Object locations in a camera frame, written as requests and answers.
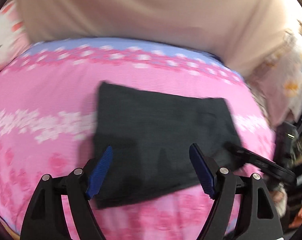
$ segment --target pink bedsheet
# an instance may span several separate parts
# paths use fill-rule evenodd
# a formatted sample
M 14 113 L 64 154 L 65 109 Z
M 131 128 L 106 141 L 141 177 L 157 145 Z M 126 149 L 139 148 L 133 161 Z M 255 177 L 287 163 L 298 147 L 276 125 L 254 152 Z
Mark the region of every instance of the pink bedsheet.
M 139 48 L 80 46 L 24 55 L 0 73 L 0 215 L 17 232 L 45 173 L 67 175 L 91 157 L 100 82 L 196 98 L 226 98 L 243 145 L 272 158 L 273 133 L 245 83 L 216 64 Z M 246 165 L 249 176 L 257 168 Z M 66 220 L 78 239 L 67 198 Z M 194 240 L 212 201 L 201 186 L 93 212 L 107 240 Z M 236 198 L 229 229 L 238 212 Z

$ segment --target white pillow with red print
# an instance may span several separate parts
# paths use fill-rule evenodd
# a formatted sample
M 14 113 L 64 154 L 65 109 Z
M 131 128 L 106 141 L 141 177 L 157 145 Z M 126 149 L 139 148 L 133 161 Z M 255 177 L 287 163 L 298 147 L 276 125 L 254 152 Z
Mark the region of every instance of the white pillow with red print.
M 0 71 L 30 47 L 30 41 L 17 11 L 16 0 L 0 10 Z

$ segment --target white floral stripe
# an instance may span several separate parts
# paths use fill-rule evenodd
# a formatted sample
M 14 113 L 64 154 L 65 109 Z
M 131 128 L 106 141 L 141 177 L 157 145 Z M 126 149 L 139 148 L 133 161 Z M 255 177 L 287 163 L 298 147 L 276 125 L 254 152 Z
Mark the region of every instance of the white floral stripe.
M 257 129 L 269 129 L 264 117 L 256 115 L 241 115 L 232 116 L 235 127 L 241 131 L 249 131 L 254 133 Z
M 35 140 L 42 143 L 46 140 L 56 140 L 59 134 L 71 134 L 74 140 L 81 140 L 92 134 L 96 127 L 96 113 L 81 115 L 80 112 L 59 112 L 56 116 L 40 117 L 38 110 L 17 110 L 15 113 L 6 113 L 0 110 L 0 136 L 9 134 L 13 129 L 18 133 L 35 134 Z

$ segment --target pink blanket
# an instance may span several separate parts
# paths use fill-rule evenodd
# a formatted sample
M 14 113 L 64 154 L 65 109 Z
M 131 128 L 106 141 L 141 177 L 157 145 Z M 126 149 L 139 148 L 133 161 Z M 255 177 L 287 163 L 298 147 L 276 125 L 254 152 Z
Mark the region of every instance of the pink blanket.
M 273 133 L 242 79 L 222 66 L 139 47 L 58 48 L 20 56 L 0 73 L 0 215 L 17 232 L 39 179 L 67 175 L 91 158 L 100 82 L 196 98 L 225 98 L 243 145 L 271 159 Z M 257 168 L 246 165 L 249 176 Z M 77 232 L 63 198 L 73 239 Z M 212 201 L 201 186 L 94 215 L 107 240 L 194 240 Z M 229 229 L 235 225 L 239 198 Z

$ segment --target black folded garment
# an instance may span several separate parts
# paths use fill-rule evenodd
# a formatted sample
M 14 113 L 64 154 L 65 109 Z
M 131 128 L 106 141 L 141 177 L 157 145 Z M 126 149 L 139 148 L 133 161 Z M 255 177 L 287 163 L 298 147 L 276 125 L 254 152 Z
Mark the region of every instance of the black folded garment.
M 98 208 L 138 203 L 199 184 L 189 159 L 197 143 L 234 171 L 243 162 L 222 146 L 241 145 L 222 98 L 186 98 L 102 83 L 95 157 L 108 145 L 113 162 L 96 196 Z

